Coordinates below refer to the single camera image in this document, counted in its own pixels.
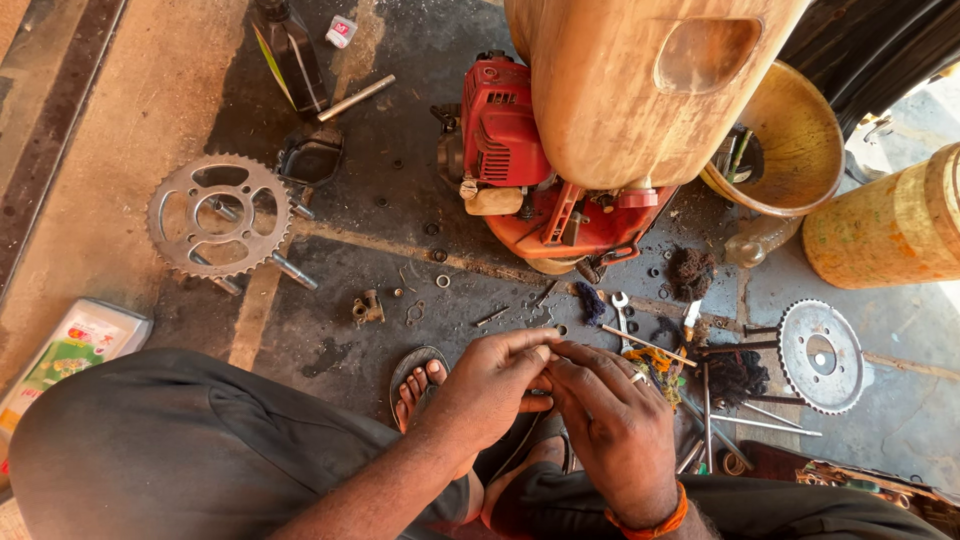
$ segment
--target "silver sprocket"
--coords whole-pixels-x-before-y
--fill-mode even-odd
[[[832,351],[815,350],[820,340],[811,344],[814,336],[829,342]],[[795,302],[780,318],[777,340],[783,376],[807,405],[824,414],[843,414],[856,405],[863,393],[863,350],[839,311],[819,300]]]
[[[216,167],[246,169],[247,179],[239,185],[209,187],[194,180],[195,173]],[[271,232],[260,234],[253,227],[253,198],[264,190],[269,191],[276,200],[276,223]],[[172,234],[175,237],[168,237],[163,230],[163,212],[170,196],[176,192],[182,193],[186,199],[186,225],[184,231]],[[217,195],[231,195],[243,205],[240,223],[230,233],[209,233],[197,221],[204,201]],[[174,268],[201,278],[224,278],[253,270],[279,248],[289,232],[292,219],[290,193],[283,182],[259,161],[233,154],[206,156],[171,172],[156,188],[147,206],[147,232],[160,256]],[[218,265],[201,264],[194,259],[197,248],[204,244],[227,244],[232,241],[240,242],[247,248],[245,257]]]

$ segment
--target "wrench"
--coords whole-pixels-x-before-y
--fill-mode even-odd
[[[623,308],[630,303],[630,299],[627,298],[627,295],[623,294],[622,291],[614,292],[610,297],[611,302],[613,302],[613,307],[616,307],[616,317],[620,322],[620,331],[627,333],[627,317],[623,314]],[[626,337],[620,338],[620,353],[624,354],[627,351],[632,351],[634,348],[630,345],[630,341],[627,341]]]

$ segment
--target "toe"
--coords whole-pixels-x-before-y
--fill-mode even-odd
[[[396,402],[396,422],[400,424],[400,432],[407,432],[407,423],[410,421],[410,409],[407,404],[400,400]]]
[[[407,405],[408,411],[413,410],[414,405],[417,404],[417,399],[414,398],[414,394],[410,390],[410,385],[406,382],[400,385],[400,399]]]
[[[414,399],[418,400],[423,394],[423,391],[420,389],[420,385],[417,384],[417,380],[414,379],[414,376],[407,378],[407,386],[410,386],[410,391],[414,393]]]
[[[414,378],[417,379],[417,384],[420,386],[420,390],[426,391],[426,370],[419,367],[414,370]]]
[[[439,360],[433,359],[426,363],[426,375],[434,384],[443,384],[446,380],[446,370]]]

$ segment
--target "yellow plastic bowl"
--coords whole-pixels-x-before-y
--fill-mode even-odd
[[[843,134],[827,100],[800,72],[775,61],[737,121],[763,148],[763,177],[730,184],[708,162],[700,178],[714,191],[780,217],[807,215],[833,197],[843,178]]]

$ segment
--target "person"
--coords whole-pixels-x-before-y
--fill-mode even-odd
[[[401,435],[209,356],[144,351],[31,406],[12,487],[35,540],[429,539],[477,516],[508,538],[945,538],[851,490],[676,477],[672,410],[635,379],[552,329],[482,337],[450,373],[437,359],[413,369]],[[547,409],[584,470],[564,473],[553,436],[481,485],[477,453]]]

